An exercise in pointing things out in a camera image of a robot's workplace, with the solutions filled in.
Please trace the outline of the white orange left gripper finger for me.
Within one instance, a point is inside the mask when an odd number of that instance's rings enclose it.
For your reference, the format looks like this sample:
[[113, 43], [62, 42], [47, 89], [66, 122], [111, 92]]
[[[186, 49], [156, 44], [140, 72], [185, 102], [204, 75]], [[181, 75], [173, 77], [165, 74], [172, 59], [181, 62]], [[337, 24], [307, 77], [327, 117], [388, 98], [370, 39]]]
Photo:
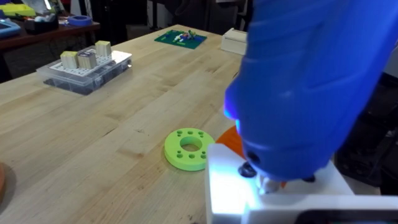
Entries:
[[207, 150], [206, 214], [208, 223], [294, 223], [307, 210], [349, 210], [354, 194], [332, 162], [315, 173], [314, 182], [271, 182], [243, 156], [236, 127]]

